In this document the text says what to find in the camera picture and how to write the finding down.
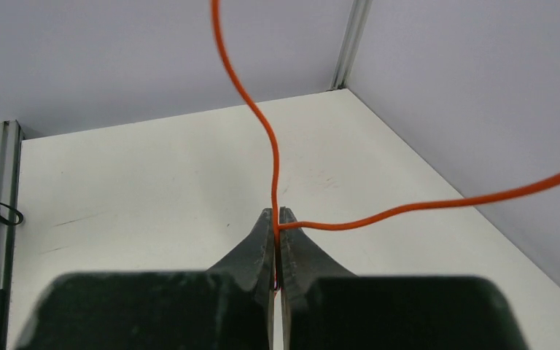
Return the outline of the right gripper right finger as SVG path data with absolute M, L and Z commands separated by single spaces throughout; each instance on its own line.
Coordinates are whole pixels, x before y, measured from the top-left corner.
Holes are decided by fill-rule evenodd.
M 511 307 L 477 276 L 358 276 L 300 228 L 280 238 L 286 349 L 525 349 Z

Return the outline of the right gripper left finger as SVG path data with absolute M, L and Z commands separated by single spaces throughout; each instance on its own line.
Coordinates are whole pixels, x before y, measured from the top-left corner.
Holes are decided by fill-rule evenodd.
M 272 211 L 204 271 L 67 273 L 42 293 L 16 349 L 271 349 Z

